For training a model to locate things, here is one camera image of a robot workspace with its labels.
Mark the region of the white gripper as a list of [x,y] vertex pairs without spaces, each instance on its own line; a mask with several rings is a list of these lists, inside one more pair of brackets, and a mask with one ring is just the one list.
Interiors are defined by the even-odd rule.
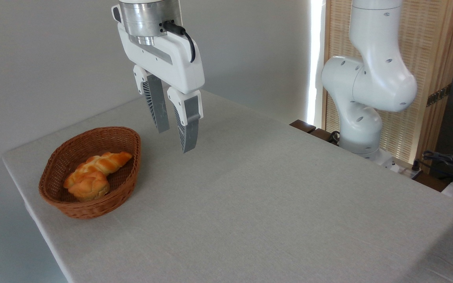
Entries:
[[198,139],[199,120],[204,117],[198,89],[205,79],[196,43],[167,29],[169,24],[182,25],[181,7],[115,5],[111,10],[124,51],[135,63],[133,73],[137,89],[146,99],[158,132],[169,130],[162,88],[164,81],[172,86],[167,95],[174,105],[182,151],[193,150]]

